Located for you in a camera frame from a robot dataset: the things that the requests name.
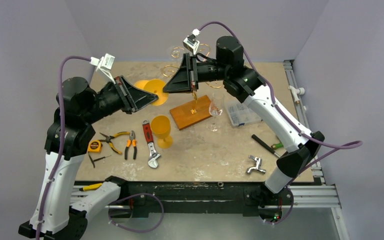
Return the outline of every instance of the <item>white pipe fitting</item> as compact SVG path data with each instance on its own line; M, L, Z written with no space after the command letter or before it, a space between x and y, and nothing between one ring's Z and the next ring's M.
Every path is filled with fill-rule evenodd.
M300 98L298 96L306 93L306 90L303 87L295 88L293 86L288 86L287 89L290 90L290 93L292 94L293 101L296 104L300 104Z

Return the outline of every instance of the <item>floor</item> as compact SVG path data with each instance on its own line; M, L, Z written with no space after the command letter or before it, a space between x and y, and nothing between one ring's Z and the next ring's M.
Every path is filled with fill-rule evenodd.
M129 219L125 226L151 228L160 218ZM287 220L275 227L264 225L259 217L239 214L165 214L161 225L152 232L133 233L108 224L103 210L88 225L82 240L339 240L330 208L296 208Z

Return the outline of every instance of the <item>adjustable wrench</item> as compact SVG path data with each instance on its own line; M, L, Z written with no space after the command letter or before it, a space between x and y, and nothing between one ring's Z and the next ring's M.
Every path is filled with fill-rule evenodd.
M145 134L146 143L148 143L148 148L149 148L148 165L151 168L156 169L158 167L157 159L161 157L161 154L159 154L157 150L155 150L154 138L152 137L150 122L148 120L144 120L142 122L142 127L143 127L143 133Z
M248 169L246 170L246 173L247 174L251 174L251 171L254 170L254 171L257 171L257 172L260 172L262 174L265 174L266 173L266 170L265 169L262 169L260 168L261 167L261 163L263 162L263 160L259 157L255 157L253 155L249 155L248 156L249 159L252 159L254 161L256 161L255 163L255 166L252 166L252 167L248 167Z

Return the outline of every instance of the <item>white wall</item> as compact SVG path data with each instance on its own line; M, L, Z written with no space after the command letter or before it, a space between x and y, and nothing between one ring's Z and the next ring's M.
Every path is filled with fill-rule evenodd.
M18 226L39 198L58 68L68 55L91 52L63 0L0 0L0 239L25 239ZM73 60L63 76L91 71Z
M330 0L294 69L311 128L364 141L322 163L351 239L384 239L384 0Z
M168 58L195 28L209 21L230 27L258 61L295 59L328 0L66 0L92 53L126 61ZM228 35L205 28L199 40L214 46Z

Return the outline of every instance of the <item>worn table surface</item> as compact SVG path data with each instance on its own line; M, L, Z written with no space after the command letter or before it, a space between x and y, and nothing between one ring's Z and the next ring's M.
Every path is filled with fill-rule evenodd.
M170 79L164 77L161 68L171 62L116 62L112 67L112 75L123 75L134 84L138 80L162 79L168 82ZM288 80L282 63L260 62L255 64L260 74L265 76L274 87L277 99L296 116L291 93L288 90ZM99 91L106 81L95 73L92 77L91 87ZM214 91L223 91L225 103L234 100L222 87L214 89L200 83L197 91L198 97L211 95ZM114 153L107 143L103 143L101 153L91 153L93 159L102 156L110 157L104 161L95 163L94 169L89 157L86 155L77 173L76 180L101 181L108 176L117 176L128 181L212 181L212 182L246 182L265 181L276 167L276 157L261 147L252 138L256 134L268 145L278 143L274 132L264 123L253 123L241 127L232 127L226 111L218 116L217 121L221 128L217 132L209 131L206 124L213 119L209 118L184 130L178 130L169 110L183 103L193 100L193 96L187 93L170 94L166 103L161 106L149 105L144 109L127 115L118 111L93 124L96 135L93 139L101 139L99 132L113 135L121 131L134 130L137 140L137 158L133 160L133 148L130 147L128 159L124 155ZM142 121L152 121L158 115L165 115L171 122L171 136L173 145L168 149L160 149L156 143L156 150L161 154L157 160L159 167L156 169L148 166L149 149L145 142ZM113 140L115 147L124 154L127 135L122 135ZM278 149L282 155L285 150ZM262 168L267 170L266 174L253 172L246 174L247 168L254 166L255 161L248 159L248 155L262 158ZM313 182L311 170L301 174L295 181Z

